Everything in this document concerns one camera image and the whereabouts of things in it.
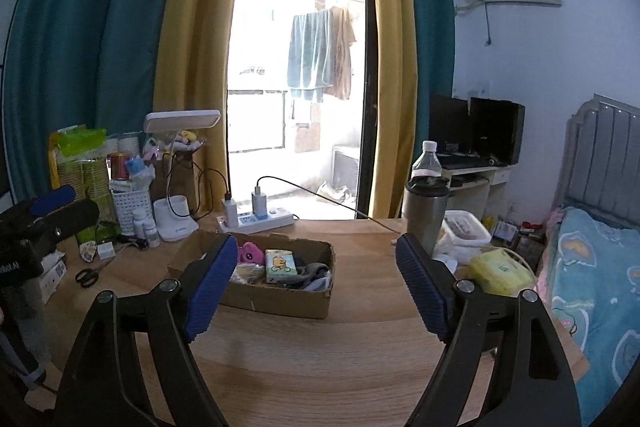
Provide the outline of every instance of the yellow curtain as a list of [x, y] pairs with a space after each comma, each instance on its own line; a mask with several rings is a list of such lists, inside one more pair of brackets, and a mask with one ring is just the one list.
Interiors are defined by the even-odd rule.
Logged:
[[[226, 63], [234, 0], [167, 0], [156, 65], [154, 110], [217, 109], [222, 119], [204, 131], [199, 165], [226, 177]], [[204, 208], [217, 208], [224, 184], [212, 172], [213, 201], [201, 190]]]
[[378, 137], [372, 217], [397, 217], [415, 137], [418, 66], [414, 0], [376, 0], [378, 19]]

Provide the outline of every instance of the white desk lamp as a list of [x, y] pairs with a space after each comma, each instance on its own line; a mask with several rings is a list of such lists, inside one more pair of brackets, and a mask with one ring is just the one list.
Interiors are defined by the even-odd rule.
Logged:
[[[220, 120], [220, 111], [191, 110], [151, 112], [145, 117], [144, 130], [148, 134], [156, 132], [175, 132], [176, 135], [186, 129], [208, 129]], [[173, 165], [174, 147], [169, 156], [166, 197], [154, 202], [158, 233], [164, 241], [180, 241], [198, 229], [198, 224], [189, 216], [189, 207], [185, 196], [169, 197], [169, 180]]]

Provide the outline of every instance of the metal pivot bolt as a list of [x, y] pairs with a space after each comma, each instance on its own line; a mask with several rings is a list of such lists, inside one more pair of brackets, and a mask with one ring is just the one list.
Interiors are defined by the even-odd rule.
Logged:
[[102, 291], [98, 293], [98, 296], [96, 297], [96, 299], [98, 299], [98, 302], [100, 302], [100, 304], [105, 304], [109, 302], [111, 299], [113, 299], [113, 292], [110, 290]]
[[165, 279], [158, 285], [158, 287], [160, 288], [161, 292], [169, 293], [174, 291], [178, 287], [178, 282], [175, 279]]
[[456, 288], [458, 288], [461, 292], [471, 293], [476, 289], [476, 285], [474, 285], [471, 281], [467, 279], [463, 279], [462, 281], [456, 282]]
[[529, 302], [535, 302], [538, 300], [538, 294], [533, 290], [524, 290], [524, 292], [522, 292], [522, 298]]

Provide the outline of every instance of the blue blanket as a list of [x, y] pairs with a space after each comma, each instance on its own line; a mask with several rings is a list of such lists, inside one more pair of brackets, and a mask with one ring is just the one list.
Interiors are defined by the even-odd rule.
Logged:
[[640, 233], [568, 208], [552, 262], [553, 312], [591, 366], [576, 385], [586, 427], [640, 353]]

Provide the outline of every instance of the bottle cap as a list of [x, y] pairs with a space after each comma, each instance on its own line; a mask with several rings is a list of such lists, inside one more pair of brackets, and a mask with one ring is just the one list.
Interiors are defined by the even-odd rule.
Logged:
[[425, 140], [424, 142], [422, 142], [422, 150], [424, 152], [436, 152], [437, 148], [438, 144], [436, 142], [432, 142], [429, 140]]

